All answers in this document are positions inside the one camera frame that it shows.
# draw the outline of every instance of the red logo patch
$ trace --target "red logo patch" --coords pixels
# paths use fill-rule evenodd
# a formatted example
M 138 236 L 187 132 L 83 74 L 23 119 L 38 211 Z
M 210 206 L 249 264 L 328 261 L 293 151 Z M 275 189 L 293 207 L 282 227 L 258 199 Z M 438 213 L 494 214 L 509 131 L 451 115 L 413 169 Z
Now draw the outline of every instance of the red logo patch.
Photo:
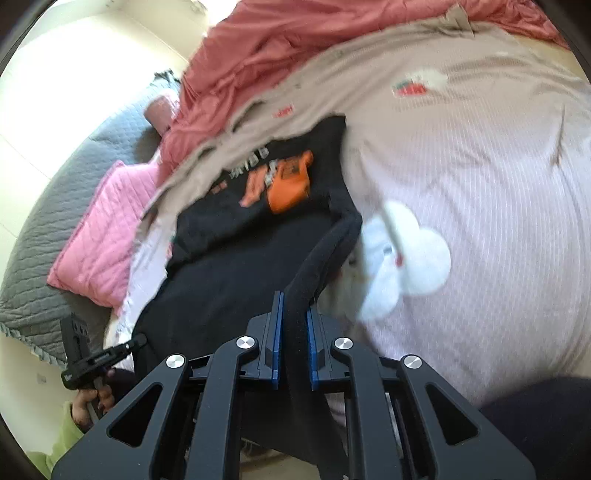
M 294 112 L 294 106 L 288 105 L 284 108 L 280 108 L 273 114 L 273 118 L 283 118 L 284 116 L 291 115 Z

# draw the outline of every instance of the orange graphic print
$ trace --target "orange graphic print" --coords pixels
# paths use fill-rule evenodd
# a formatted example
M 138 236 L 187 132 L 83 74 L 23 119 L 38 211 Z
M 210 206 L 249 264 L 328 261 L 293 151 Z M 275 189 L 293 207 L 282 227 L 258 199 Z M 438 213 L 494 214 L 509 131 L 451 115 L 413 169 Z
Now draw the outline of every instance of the orange graphic print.
M 241 207 L 250 207 L 261 199 L 261 194 L 265 190 L 265 175 L 268 169 L 268 166 L 263 165 L 248 173 L 246 192 L 242 200 L 240 200 Z
M 267 190 L 267 199 L 273 213 L 283 213 L 308 197 L 308 167 L 313 161 L 314 155 L 307 150 L 299 157 L 278 162 L 273 184 Z

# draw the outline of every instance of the black fabric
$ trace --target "black fabric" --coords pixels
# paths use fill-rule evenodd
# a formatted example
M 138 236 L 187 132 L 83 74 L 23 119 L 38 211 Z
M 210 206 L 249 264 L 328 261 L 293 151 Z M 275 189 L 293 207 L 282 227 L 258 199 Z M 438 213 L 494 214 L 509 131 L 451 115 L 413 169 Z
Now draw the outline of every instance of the black fabric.
M 302 456 L 316 463 L 323 480 L 342 480 L 346 456 L 324 396 L 310 388 L 306 310 L 361 229 L 340 168 L 344 131 L 344 117 L 328 117 L 300 137 L 271 141 L 238 169 L 223 172 L 179 216 L 167 279 L 134 329 L 148 338 L 134 356 L 135 372 L 143 378 L 172 353 L 208 355 L 243 335 L 249 319 L 269 312 L 274 291 L 282 290 L 282 382 L 290 392 L 285 414 L 294 420 L 290 435 L 303 445 Z M 311 163 L 304 165 L 310 153 Z M 259 192 L 254 184 L 262 185 L 262 173 L 269 175 Z M 304 173 L 305 194 L 285 201 L 289 182 Z
M 484 406 L 481 412 L 534 465 L 538 480 L 591 474 L 591 380 L 554 378 Z

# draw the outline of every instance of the white wall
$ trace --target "white wall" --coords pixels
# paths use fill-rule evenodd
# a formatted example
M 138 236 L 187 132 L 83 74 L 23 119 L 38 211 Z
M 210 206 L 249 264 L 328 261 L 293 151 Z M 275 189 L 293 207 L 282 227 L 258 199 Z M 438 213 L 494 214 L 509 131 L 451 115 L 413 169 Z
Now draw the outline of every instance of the white wall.
M 120 9 L 127 0 L 57 0 L 43 14 L 21 43 L 25 46 L 39 35 L 53 28 L 79 20 L 81 18 L 99 15 L 109 10 Z
M 128 0 L 123 11 L 190 59 L 207 31 L 207 16 L 189 0 Z

